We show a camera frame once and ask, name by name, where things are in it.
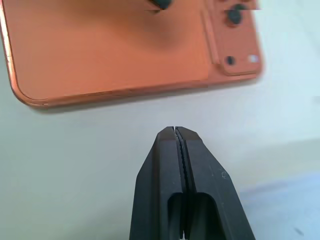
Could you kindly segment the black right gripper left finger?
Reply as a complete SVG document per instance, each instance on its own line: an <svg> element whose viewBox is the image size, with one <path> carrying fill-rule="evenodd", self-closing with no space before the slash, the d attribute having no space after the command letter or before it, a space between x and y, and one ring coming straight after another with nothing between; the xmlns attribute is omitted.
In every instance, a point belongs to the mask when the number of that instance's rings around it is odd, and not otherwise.
<svg viewBox="0 0 320 240"><path fill-rule="evenodd" d="M177 136L165 127L136 177L129 240L180 240L183 181Z"/></svg>

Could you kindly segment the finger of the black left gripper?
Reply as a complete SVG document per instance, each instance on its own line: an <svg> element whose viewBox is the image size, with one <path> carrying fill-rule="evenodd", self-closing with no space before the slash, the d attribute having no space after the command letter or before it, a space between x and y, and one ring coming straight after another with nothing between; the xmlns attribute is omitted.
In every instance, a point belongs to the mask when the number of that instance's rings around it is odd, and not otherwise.
<svg viewBox="0 0 320 240"><path fill-rule="evenodd" d="M148 0L148 1L152 3L154 6L156 6L158 10L166 10L173 3L173 0Z"/></svg>

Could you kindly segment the orange smartphone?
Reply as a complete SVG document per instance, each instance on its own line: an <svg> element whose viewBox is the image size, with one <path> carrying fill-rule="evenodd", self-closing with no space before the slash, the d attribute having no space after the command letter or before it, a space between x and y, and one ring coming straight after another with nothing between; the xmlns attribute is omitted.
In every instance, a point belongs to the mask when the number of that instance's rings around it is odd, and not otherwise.
<svg viewBox="0 0 320 240"><path fill-rule="evenodd" d="M56 107L257 78L258 0L0 0L10 87Z"/></svg>

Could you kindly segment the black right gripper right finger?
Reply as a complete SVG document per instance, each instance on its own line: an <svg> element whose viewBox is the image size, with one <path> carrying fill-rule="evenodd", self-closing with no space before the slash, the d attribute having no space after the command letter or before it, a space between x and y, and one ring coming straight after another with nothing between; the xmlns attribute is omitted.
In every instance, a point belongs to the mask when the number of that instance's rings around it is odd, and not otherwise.
<svg viewBox="0 0 320 240"><path fill-rule="evenodd" d="M228 172L200 136L177 127L185 180L186 240L256 240Z"/></svg>

